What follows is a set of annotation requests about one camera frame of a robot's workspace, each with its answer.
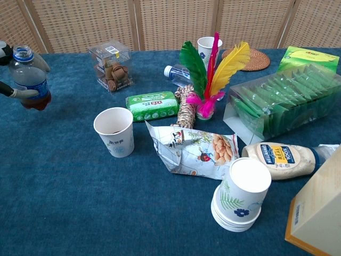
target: crumpled plastic bag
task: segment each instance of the crumpled plastic bag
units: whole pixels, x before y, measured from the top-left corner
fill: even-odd
[[[222,180],[233,160],[239,158],[236,134],[146,125],[156,152],[171,173]]]

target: small plastic box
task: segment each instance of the small plastic box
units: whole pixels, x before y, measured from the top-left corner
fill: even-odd
[[[114,39],[88,48],[94,60],[97,81],[107,91],[114,92],[133,83],[131,51]]]
[[[340,92],[341,76],[302,65],[230,87],[224,121],[248,145],[326,116]]]

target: paper cup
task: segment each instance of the paper cup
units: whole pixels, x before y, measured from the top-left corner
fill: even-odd
[[[213,36],[205,36],[198,39],[198,52],[202,61],[204,62],[206,71],[208,67],[209,57],[211,56],[212,46],[214,42]],[[223,42],[219,39],[218,41],[218,54],[220,51],[220,47],[223,45]]]
[[[126,157],[134,150],[133,114],[126,108],[109,108],[100,112],[94,129],[114,157]]]
[[[263,163],[248,157],[235,160],[214,193],[213,217],[228,230],[247,230],[258,218],[270,184]]]

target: green packaged item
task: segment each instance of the green packaged item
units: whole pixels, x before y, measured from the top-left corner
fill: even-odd
[[[278,71],[284,71],[289,68],[299,67],[308,63],[316,63],[317,65],[325,66],[336,73],[338,62],[338,56],[289,46],[281,60],[281,63],[279,63]]]
[[[174,116],[179,111],[179,105],[172,92],[130,96],[126,98],[126,107],[132,112],[134,121]]]
[[[303,65],[232,86],[229,99],[238,122],[244,125],[238,128],[239,135],[248,128],[251,136],[266,140],[321,118],[339,106],[341,76],[323,66]]]

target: woven panel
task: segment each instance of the woven panel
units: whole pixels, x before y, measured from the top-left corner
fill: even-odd
[[[33,0],[54,52],[86,52],[114,38],[133,49],[127,0]]]
[[[284,47],[341,47],[341,1],[302,0]]]
[[[35,52],[39,47],[16,1],[0,0],[0,39],[9,45],[27,44]]]
[[[212,25],[211,0],[140,0],[145,50],[180,49],[183,42],[209,36]]]
[[[254,49],[274,48],[288,8],[290,0],[224,0],[220,25],[224,48],[241,40]]]

